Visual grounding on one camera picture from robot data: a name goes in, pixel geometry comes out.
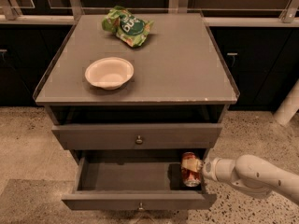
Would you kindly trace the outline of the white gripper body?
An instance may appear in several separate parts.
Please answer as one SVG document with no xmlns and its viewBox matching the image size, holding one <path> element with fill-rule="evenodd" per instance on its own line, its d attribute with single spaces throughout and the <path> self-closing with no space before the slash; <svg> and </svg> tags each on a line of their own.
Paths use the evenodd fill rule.
<svg viewBox="0 0 299 224">
<path fill-rule="evenodd" d="M 214 158 L 214 159 L 206 158 L 204 160 L 202 175 L 205 179 L 217 181 L 216 165 L 218 161 L 219 161 L 218 158 Z"/>
</svg>

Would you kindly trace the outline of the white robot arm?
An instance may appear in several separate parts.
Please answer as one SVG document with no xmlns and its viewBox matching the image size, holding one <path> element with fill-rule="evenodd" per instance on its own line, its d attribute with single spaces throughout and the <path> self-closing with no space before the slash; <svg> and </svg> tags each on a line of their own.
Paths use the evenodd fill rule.
<svg viewBox="0 0 299 224">
<path fill-rule="evenodd" d="M 299 175 L 276 167 L 253 155 L 236 160 L 207 157 L 204 161 L 187 152 L 181 161 L 183 183 L 196 187 L 203 178 L 225 183 L 254 198 L 267 198 L 272 191 L 299 204 Z"/>
</svg>

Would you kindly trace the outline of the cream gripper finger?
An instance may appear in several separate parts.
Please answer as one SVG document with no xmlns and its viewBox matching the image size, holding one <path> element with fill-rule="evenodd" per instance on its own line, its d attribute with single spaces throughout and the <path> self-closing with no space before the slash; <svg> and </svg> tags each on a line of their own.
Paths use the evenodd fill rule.
<svg viewBox="0 0 299 224">
<path fill-rule="evenodd" d="M 203 168 L 203 162 L 199 159 L 185 159 L 181 166 L 187 170 L 199 173 Z"/>
</svg>

